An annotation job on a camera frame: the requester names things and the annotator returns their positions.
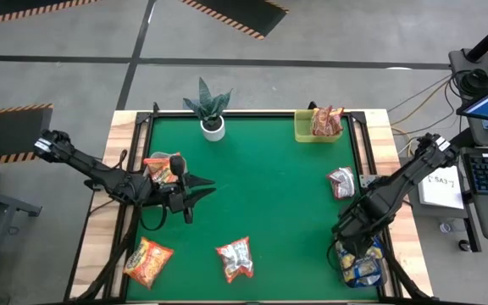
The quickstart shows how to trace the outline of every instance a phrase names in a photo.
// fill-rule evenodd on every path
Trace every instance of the white pot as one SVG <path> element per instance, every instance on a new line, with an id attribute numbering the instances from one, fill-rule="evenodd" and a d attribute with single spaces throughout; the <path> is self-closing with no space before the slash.
<path id="1" fill-rule="evenodd" d="M 219 118 L 221 119 L 221 126 L 215 131 L 210 131 L 204 128 L 201 120 L 202 134 L 209 141 L 219 141 L 225 136 L 225 120 L 222 116 L 219 116 Z"/>

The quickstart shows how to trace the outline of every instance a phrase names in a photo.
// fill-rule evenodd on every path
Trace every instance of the crumpled wrapper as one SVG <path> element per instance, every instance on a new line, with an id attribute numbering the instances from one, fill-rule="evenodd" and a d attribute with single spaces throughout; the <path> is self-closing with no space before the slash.
<path id="1" fill-rule="evenodd" d="M 239 274 L 247 275 L 249 278 L 253 276 L 249 237 L 218 247 L 216 251 L 224 262 L 224 274 L 228 283 L 231 283 Z"/>
<path id="2" fill-rule="evenodd" d="M 338 136 L 344 128 L 341 124 L 341 116 L 344 108 L 334 109 L 332 106 L 327 108 L 315 108 L 312 115 L 310 131 L 314 136 Z"/>
<path id="3" fill-rule="evenodd" d="M 352 168 L 339 168 L 327 175 L 335 198 L 342 199 L 355 195 L 355 182 Z"/>

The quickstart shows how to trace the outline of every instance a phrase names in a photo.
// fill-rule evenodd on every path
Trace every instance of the wooden table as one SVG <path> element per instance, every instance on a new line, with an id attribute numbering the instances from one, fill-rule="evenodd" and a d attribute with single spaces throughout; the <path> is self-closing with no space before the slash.
<path id="1" fill-rule="evenodd" d="M 384 109 L 359 109 L 348 111 L 363 111 L 366 115 L 369 139 L 374 154 L 375 167 L 378 175 L 390 175 L 400 168 L 397 150 L 389 117 Z M 131 137 L 135 127 L 135 117 L 137 112 L 143 111 L 116 111 L 114 112 L 110 132 L 108 133 L 107 146 L 103 156 L 103 162 L 109 166 L 117 164 L 119 155 L 123 149 L 130 149 Z M 363 149 L 363 138 L 361 132 L 358 134 L 359 152 L 363 163 L 365 174 L 369 171 L 366 163 L 365 151 Z M 137 148 L 136 169 L 140 167 L 141 152 L 144 146 L 146 128 L 142 128 L 139 136 L 139 146 Z M 107 202 L 109 199 L 103 192 L 94 194 L 91 209 Z M 77 297 L 84 292 L 91 282 L 96 278 L 104 264 L 108 261 L 110 249 L 113 241 L 116 217 L 119 204 L 113 202 L 105 208 L 97 210 L 86 221 L 83 238 L 77 253 L 77 263 L 75 272 L 71 274 L 69 280 L 68 296 Z M 413 221 L 412 209 L 408 205 L 403 205 L 396 213 L 395 221 L 389 226 L 392 245 L 395 256 L 402 267 L 409 274 L 410 278 L 418 287 L 428 295 L 432 295 L 429 275 L 424 263 L 419 236 Z M 121 282 L 121 270 L 123 258 L 119 262 L 114 278 L 112 294 L 116 297 L 119 293 Z"/>

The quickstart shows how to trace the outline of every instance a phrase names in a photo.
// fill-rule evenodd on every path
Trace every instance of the white paper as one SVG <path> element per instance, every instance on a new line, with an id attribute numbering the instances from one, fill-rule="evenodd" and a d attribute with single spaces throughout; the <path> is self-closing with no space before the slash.
<path id="1" fill-rule="evenodd" d="M 423 204 L 463 209 L 457 167 L 437 169 L 419 182 L 419 200 Z"/>

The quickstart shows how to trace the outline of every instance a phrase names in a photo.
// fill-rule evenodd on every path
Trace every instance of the potted plant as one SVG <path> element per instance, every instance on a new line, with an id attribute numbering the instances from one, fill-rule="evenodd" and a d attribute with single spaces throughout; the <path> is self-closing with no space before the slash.
<path id="1" fill-rule="evenodd" d="M 202 134 L 209 141 L 219 141 L 225 135 L 225 122 L 221 114 L 227 108 L 231 92 L 232 89 L 212 97 L 207 84 L 199 77 L 199 101 L 184 98 L 187 107 L 201 120 Z"/>

